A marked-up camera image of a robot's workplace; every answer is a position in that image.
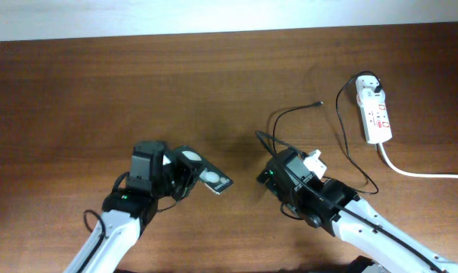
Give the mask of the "black smartphone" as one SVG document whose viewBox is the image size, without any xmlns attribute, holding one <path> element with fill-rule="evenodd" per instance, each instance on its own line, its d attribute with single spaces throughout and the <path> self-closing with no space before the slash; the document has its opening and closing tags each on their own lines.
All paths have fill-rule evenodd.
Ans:
<svg viewBox="0 0 458 273">
<path fill-rule="evenodd" d="M 214 194 L 220 195 L 234 182 L 220 169 L 199 154 L 190 146 L 179 146 L 175 149 L 195 167 L 195 177 L 202 181 Z"/>
</svg>

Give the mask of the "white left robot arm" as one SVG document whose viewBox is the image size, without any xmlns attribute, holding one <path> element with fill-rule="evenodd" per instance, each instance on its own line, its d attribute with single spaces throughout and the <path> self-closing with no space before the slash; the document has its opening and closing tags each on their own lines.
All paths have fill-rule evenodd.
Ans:
<svg viewBox="0 0 458 273">
<path fill-rule="evenodd" d="M 163 141 L 141 141 L 133 147 L 130 170 L 114 182 L 111 192 L 89 227 L 90 236 L 75 255 L 66 272 L 113 272 L 128 250 L 163 209 L 160 199 L 170 197 L 178 204 L 198 180 L 202 157 L 189 146 L 169 149 Z"/>
</svg>

